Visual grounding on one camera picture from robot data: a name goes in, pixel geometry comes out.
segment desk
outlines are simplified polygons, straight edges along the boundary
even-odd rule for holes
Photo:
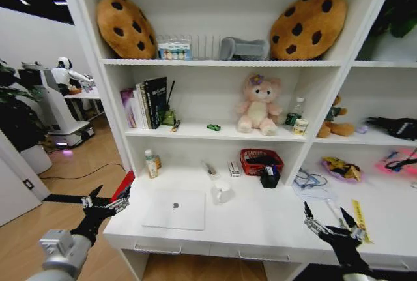
[[[90,121],[90,120],[92,120],[92,119],[94,119],[94,118],[96,118],[99,115],[102,115],[104,113],[104,111],[100,111],[100,109],[97,106],[97,100],[100,100],[100,95],[98,94],[97,87],[93,87],[93,89],[91,89],[88,93],[83,89],[83,91],[81,93],[68,94],[68,95],[65,95],[64,98],[71,100],[71,104],[73,105],[79,119],[83,119],[83,117],[82,117],[81,112],[78,108],[78,105],[72,100],[72,99],[75,99],[75,98],[79,98],[79,99],[84,98],[84,99],[87,99],[87,100],[92,100],[94,109],[96,111],[96,115],[94,117],[91,117],[90,119],[87,119],[87,121]]]
[[[223,176],[229,175],[226,170],[219,171]],[[141,280],[148,253],[261,260],[269,280],[286,281],[295,278],[309,263],[338,264],[330,245],[304,225],[304,203],[290,186],[264,189],[258,177],[230,177],[235,197],[218,206],[212,202],[210,179],[197,167],[167,162],[155,179],[149,179],[145,171],[138,176],[132,183],[130,206],[114,216],[104,230],[109,243],[121,250],[137,280]],[[410,181],[382,175],[368,175],[360,185],[331,177],[328,180],[338,193],[337,203],[349,213],[354,215],[352,199],[361,204],[373,241],[359,247],[363,259],[372,268],[416,270],[417,221],[413,215],[417,190],[409,186]],[[157,188],[204,190],[205,230],[143,227],[149,193]],[[323,224],[338,225],[324,201],[309,205]]]

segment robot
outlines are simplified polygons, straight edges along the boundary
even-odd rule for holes
[[[128,185],[112,203],[103,205],[97,195],[100,185],[81,202],[85,218],[76,229],[49,230],[39,241],[46,259],[42,264],[44,271],[27,279],[27,281],[75,281],[81,273],[89,249],[94,245],[98,229],[102,222],[121,212],[129,205],[130,185]],[[344,281],[377,281],[372,277],[372,270],[360,257],[356,248],[362,243],[365,231],[358,227],[354,218],[341,208],[347,228],[324,226],[314,219],[307,203],[304,203],[305,225],[329,243],[342,266]]]
[[[94,80],[88,76],[84,76],[83,74],[73,71],[71,60],[66,57],[58,58],[57,68],[53,68],[51,71],[61,92],[65,89],[71,89],[72,85],[70,84],[70,78],[85,82],[89,85],[94,83]]]
[[[92,82],[89,79],[70,69],[69,59],[62,57],[59,66],[68,68],[50,69],[40,63],[22,63],[23,69],[19,69],[20,79],[33,85],[38,90],[38,100],[42,108],[45,125],[49,128],[48,134],[58,147],[75,147],[94,135],[94,130],[88,121],[76,121],[66,102],[59,84],[67,86],[70,76],[76,76],[81,81]]]
[[[349,228],[324,226],[314,219],[313,213],[304,202],[305,225],[324,242],[330,244],[343,270],[344,281],[377,281],[369,265],[360,257],[356,248],[362,244],[366,232],[359,228],[354,218],[343,208],[341,213]]]
[[[94,189],[81,202],[85,213],[79,226],[70,232],[66,230],[49,230],[39,243],[46,259],[42,272],[27,279],[28,281],[75,281],[87,259],[88,251],[93,247],[98,229],[102,222],[121,212],[129,205],[130,185],[122,191],[117,200],[106,205],[97,198],[103,186]]]

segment cookie pillow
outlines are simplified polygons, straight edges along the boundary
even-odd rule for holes
[[[306,60],[322,55],[345,23],[345,0],[298,0],[275,21],[270,32],[271,58]]]
[[[122,58],[152,59],[155,34],[148,19],[130,0],[101,0],[97,24],[103,39]]]

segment book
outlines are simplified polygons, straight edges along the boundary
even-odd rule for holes
[[[167,77],[146,79],[143,83],[148,98],[152,129],[156,129],[164,120],[167,104]]]
[[[132,109],[133,109],[133,116],[135,118],[136,128],[138,129],[144,129],[145,126],[143,125],[143,119],[142,119],[142,113],[141,108],[139,105],[139,94],[137,93],[137,90],[133,90],[133,102],[132,102]]]
[[[139,84],[139,88],[141,89],[143,107],[145,108],[145,115],[146,115],[146,122],[148,125],[148,129],[152,129],[151,117],[149,116],[148,98],[145,92],[145,84],[141,82]]]
[[[128,121],[129,128],[136,128],[136,122],[133,115],[132,101],[133,89],[125,89],[120,91],[120,96],[122,98],[123,110],[126,115],[126,120]]]
[[[136,85],[136,91],[137,91],[137,99],[139,100],[139,110],[141,112],[142,121],[143,121],[143,128],[144,129],[149,129],[148,121],[147,121],[147,118],[146,118],[145,105],[143,104],[143,98],[142,98],[140,83]]]

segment red basket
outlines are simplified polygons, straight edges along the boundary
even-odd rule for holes
[[[282,168],[284,167],[284,162],[274,151],[269,151],[267,149],[243,149],[240,151],[240,161],[242,162],[242,167],[245,173],[247,175],[259,175],[259,172],[264,168],[265,165],[249,164],[246,159],[257,158],[266,155],[273,157],[278,162],[277,168],[281,173]]]

